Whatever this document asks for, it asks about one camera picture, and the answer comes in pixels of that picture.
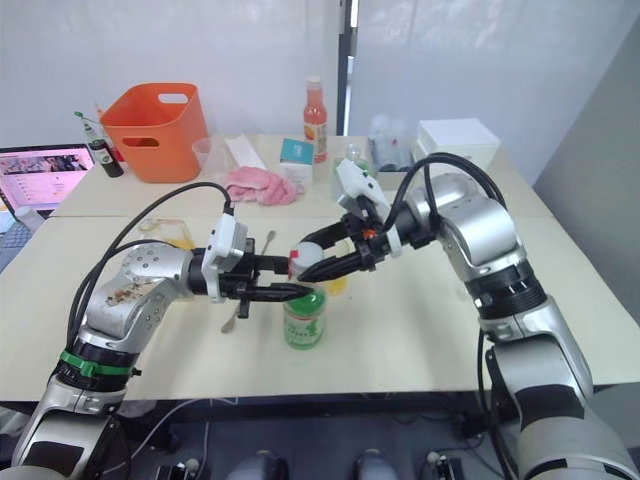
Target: robotic arm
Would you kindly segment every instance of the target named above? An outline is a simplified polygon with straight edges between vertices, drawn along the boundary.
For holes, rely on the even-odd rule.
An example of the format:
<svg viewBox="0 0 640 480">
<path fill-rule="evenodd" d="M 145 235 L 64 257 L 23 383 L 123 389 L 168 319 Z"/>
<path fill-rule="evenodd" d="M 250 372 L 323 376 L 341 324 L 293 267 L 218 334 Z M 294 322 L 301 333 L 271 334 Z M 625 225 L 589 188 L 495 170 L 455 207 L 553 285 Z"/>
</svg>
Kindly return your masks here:
<svg viewBox="0 0 640 480">
<path fill-rule="evenodd" d="M 311 291 L 289 283 L 258 286 L 262 270 L 286 275 L 288 258 L 256 255 L 247 228 L 228 213 L 204 249 L 148 243 L 130 250 L 118 274 L 91 296 L 73 347 L 61 354 L 14 451 L 12 464 L 30 469 L 15 478 L 37 478 L 37 467 L 43 478 L 51 471 L 99 478 L 118 431 L 112 414 L 129 379 L 140 375 L 138 356 L 174 300 L 194 294 L 216 303 L 238 299 L 239 316 L 246 318 L 251 301 L 282 302 Z M 14 475 L 20 468 L 26 467 Z"/>
<path fill-rule="evenodd" d="M 401 204 L 393 227 L 380 232 L 378 212 L 389 206 L 375 181 L 346 161 L 339 173 L 340 203 L 350 213 L 304 241 L 328 248 L 348 236 L 356 251 L 323 260 L 299 279 L 318 282 L 373 270 L 387 254 L 399 255 L 402 245 L 420 248 L 437 239 L 494 343 L 486 355 L 494 389 L 507 392 L 519 412 L 519 478 L 640 479 L 620 439 L 589 408 L 587 362 L 537 280 L 506 209 L 482 195 L 470 177 L 445 174 L 433 181 L 437 220 L 427 191 L 417 188 Z"/>
</svg>

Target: laptop screen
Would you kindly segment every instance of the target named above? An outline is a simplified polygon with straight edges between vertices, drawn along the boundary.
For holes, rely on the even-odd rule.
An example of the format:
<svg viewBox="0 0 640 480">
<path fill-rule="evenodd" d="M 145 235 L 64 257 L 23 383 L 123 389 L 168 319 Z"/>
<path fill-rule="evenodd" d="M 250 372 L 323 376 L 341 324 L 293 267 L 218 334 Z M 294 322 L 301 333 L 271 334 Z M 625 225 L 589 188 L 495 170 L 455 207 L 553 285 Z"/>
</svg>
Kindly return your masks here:
<svg viewBox="0 0 640 480">
<path fill-rule="evenodd" d="M 13 210 L 54 210 L 92 167 L 85 145 L 0 149 L 0 190 Z"/>
</svg>

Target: basket handle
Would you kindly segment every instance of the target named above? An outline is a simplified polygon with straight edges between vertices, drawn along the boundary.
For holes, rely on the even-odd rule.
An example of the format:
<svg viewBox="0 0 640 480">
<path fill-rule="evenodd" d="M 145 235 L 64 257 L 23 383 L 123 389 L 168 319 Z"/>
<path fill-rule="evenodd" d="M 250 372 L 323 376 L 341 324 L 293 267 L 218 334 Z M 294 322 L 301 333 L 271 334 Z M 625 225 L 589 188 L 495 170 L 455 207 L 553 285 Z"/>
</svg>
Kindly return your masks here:
<svg viewBox="0 0 640 480">
<path fill-rule="evenodd" d="M 153 137 L 122 137 L 122 143 L 132 148 L 158 148 L 160 142 Z"/>
</svg>

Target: laptop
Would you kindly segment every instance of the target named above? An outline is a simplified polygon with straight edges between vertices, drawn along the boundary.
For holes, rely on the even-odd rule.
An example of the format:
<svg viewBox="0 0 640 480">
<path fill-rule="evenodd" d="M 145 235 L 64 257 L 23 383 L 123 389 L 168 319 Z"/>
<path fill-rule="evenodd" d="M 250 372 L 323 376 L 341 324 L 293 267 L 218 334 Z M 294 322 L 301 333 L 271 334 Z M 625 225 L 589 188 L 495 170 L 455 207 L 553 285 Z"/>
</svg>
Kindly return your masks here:
<svg viewBox="0 0 640 480">
<path fill-rule="evenodd" d="M 0 148 L 0 199 L 8 209 L 0 216 L 13 217 L 0 218 L 10 224 L 0 239 L 0 272 L 31 238 L 15 211 L 31 207 L 47 218 L 92 167 L 84 144 Z"/>
</svg>

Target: small box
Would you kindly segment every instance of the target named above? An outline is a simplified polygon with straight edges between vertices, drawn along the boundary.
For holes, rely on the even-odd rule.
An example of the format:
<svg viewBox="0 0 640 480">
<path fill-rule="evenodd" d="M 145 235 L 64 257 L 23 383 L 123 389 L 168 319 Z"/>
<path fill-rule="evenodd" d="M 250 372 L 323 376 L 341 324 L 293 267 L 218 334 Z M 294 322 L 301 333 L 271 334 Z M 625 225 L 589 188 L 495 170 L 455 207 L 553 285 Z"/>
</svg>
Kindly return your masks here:
<svg viewBox="0 0 640 480">
<path fill-rule="evenodd" d="M 470 160 L 483 170 L 493 161 L 500 140 L 477 118 L 454 120 L 421 120 L 413 146 L 416 161 L 434 152 L 449 152 Z M 443 164 L 431 166 L 431 176 L 446 172 L 460 172 Z"/>
<path fill-rule="evenodd" d="M 313 145 L 285 138 L 280 150 L 280 174 L 296 186 L 298 193 L 313 183 Z"/>
</svg>

